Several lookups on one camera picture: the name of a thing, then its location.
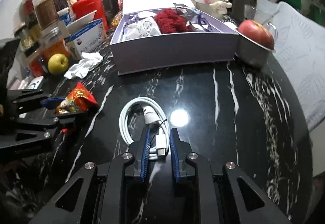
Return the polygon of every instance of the metal bowl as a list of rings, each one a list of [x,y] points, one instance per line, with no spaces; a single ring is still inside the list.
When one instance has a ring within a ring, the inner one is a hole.
[[[269,55],[273,53],[274,50],[270,50],[258,44],[257,42],[238,32],[237,29],[235,29],[235,31],[239,34],[238,47],[235,52],[236,56],[250,66],[259,69],[263,68]]]

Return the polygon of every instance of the red plastic container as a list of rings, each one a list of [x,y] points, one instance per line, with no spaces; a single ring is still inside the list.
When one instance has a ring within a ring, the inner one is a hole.
[[[94,16],[95,19],[102,19],[104,28],[108,31],[108,25],[106,20],[106,15],[104,11],[104,6],[102,0],[78,0],[72,5],[72,9],[77,16],[77,19],[97,10]]]

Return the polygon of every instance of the silver screw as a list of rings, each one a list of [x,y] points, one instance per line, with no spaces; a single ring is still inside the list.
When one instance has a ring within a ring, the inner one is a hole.
[[[194,160],[198,157],[198,155],[195,153],[195,152],[191,152],[189,155],[188,155],[189,159],[191,160]]]
[[[125,153],[123,153],[122,157],[123,157],[123,159],[128,160],[132,157],[132,154],[129,152],[125,152]]]
[[[234,162],[227,162],[225,165],[228,169],[234,169],[236,167]]]
[[[52,135],[51,135],[51,133],[49,133],[49,132],[45,132],[44,133],[44,137],[45,138],[50,138]]]
[[[93,169],[94,166],[95,166],[95,164],[94,164],[93,162],[87,162],[87,163],[84,165],[84,167],[85,167],[86,169]]]

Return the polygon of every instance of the table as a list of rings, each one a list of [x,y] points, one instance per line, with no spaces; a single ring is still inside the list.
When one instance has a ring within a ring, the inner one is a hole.
[[[99,105],[106,100],[88,136],[93,116],[79,136],[59,135],[53,152],[17,162],[14,170],[3,173],[1,200],[16,223],[27,223],[86,162],[105,163],[126,151],[118,119],[124,105],[138,96],[160,104],[171,127],[183,125],[178,127],[180,138],[193,151],[219,163],[235,162],[293,223],[303,222],[312,184],[311,145],[298,98],[273,56],[260,72],[232,61],[119,77],[108,43],[97,48],[102,64],[82,80]],[[64,96],[77,82],[52,78],[43,89]],[[171,119],[176,110],[183,119]],[[33,117],[50,114],[42,110]],[[181,124],[186,116],[188,122]],[[134,113],[129,120],[137,140],[143,116]],[[156,166],[152,185],[133,205],[132,219],[138,218],[133,223],[182,223],[185,201],[173,194],[170,155]]]

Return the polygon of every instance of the glass mug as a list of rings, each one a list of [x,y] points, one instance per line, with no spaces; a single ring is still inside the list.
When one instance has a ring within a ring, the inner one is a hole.
[[[276,13],[267,14],[261,10],[256,9],[256,7],[252,7],[250,5],[244,6],[244,20],[254,20],[257,23],[263,25],[272,34],[274,42],[277,41],[277,29],[270,20],[274,17],[274,15],[276,15]]]

